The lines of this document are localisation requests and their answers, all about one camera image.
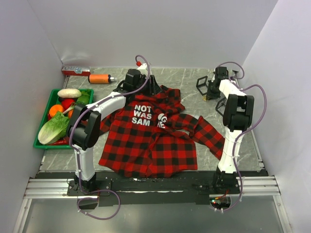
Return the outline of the red black plaid shirt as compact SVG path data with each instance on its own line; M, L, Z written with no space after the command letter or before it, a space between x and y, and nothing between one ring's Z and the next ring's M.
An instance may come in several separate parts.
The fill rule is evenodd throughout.
M218 159L225 139L202 116L184 113L179 89L136 95L125 107L101 122L107 133L99 165L125 177L168 178L196 170L196 144L205 145ZM165 114L165 123L158 120Z

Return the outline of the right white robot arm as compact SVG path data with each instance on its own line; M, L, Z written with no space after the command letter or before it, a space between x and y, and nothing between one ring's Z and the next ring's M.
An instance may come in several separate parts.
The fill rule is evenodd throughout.
M214 174L212 188L217 193L238 186L237 158L243 139L253 119L255 98L242 92L224 65L216 67L212 80L207 85L207 100L216 100L223 94L225 110L223 125L225 126L225 142L221 159Z

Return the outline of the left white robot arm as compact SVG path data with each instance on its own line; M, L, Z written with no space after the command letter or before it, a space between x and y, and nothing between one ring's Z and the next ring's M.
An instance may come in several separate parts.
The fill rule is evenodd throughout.
M155 95L160 91L149 65L142 64L136 69L129 69L125 79L107 97L92 104L75 105L66 135L75 154L74 181L83 194L91 195L96 189L93 147L100 136L101 121L129 104L135 95Z

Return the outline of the black case with gold brooch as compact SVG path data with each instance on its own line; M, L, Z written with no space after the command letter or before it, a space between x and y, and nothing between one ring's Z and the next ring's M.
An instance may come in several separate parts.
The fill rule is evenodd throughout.
M199 91L199 93L202 96L206 96L207 95L207 91L208 91L208 76L204 76L201 78L198 78L196 81L196 89Z

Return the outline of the black case with orange brooch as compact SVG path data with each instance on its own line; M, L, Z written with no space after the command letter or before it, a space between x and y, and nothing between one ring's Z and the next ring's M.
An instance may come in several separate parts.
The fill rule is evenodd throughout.
M215 111L216 111L221 117L223 117L223 116L224 116L224 113L225 113L226 101L227 101L227 98L226 98L226 97L220 99L220 100L217 102L216 107L215 107Z

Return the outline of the orange cylindrical bottle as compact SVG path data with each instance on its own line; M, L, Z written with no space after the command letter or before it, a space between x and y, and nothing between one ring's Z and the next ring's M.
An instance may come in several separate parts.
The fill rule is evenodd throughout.
M117 78L112 77L110 74L90 74L88 77L90 84L110 84L116 81Z

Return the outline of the toy green pepper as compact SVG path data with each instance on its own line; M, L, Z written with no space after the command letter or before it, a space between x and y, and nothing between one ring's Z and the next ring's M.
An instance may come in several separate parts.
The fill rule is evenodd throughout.
M87 105L87 104L89 104L89 100L90 100L90 95L81 95L81 96L76 100L76 103L77 103L77 104Z

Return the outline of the toy orange pumpkin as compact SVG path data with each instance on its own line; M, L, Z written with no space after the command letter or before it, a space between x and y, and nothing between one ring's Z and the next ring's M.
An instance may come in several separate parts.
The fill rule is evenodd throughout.
M70 110L70 111L68 112L68 118L71 118L71 117L72 117L72 114L73 114L73 110Z

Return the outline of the toy white radish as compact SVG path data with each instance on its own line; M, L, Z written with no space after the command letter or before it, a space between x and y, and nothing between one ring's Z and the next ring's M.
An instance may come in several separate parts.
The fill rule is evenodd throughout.
M74 98L79 98L82 95L82 93L78 89L66 88L66 89L59 90L57 95L58 97L61 97L61 98L74 99Z

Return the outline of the toy red tomato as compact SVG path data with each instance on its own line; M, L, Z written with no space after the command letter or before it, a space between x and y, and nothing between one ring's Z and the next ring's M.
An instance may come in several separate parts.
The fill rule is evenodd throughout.
M61 101L61 105L64 108L64 110L67 110L68 108L71 107L71 105L75 102L74 99L63 99Z

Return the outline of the red rectangular box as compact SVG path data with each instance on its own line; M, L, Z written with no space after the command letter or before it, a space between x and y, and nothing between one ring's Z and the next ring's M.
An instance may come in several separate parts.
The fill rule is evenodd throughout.
M89 67L63 66L61 71L65 76L89 76L91 74Z

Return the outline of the toy orange fruit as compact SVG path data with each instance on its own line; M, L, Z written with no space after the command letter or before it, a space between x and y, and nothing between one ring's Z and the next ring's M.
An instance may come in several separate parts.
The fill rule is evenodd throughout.
M53 105L49 110L50 117L54 117L58 112L63 113L65 111L61 104Z

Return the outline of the toy red chili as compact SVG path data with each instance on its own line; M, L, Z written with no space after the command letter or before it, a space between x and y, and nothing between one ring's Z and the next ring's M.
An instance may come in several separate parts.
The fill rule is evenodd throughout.
M65 139L60 139L60 140L57 140L56 142L54 143L51 143L50 146L62 146L62 145L68 145L69 142Z

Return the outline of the toy napa cabbage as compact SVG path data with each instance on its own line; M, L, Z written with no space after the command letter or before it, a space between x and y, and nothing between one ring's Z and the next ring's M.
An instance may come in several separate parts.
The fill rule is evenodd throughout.
M42 145L52 144L66 135L70 119L57 112L54 117L47 121L38 133L38 140Z

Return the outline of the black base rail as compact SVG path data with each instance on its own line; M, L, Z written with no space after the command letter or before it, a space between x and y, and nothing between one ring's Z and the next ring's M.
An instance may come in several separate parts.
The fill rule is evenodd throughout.
M210 196L238 194L235 174L184 171L171 178L125 178L114 172L97 172L89 182L69 181L69 197L91 197L100 207L127 204L195 203L209 205Z

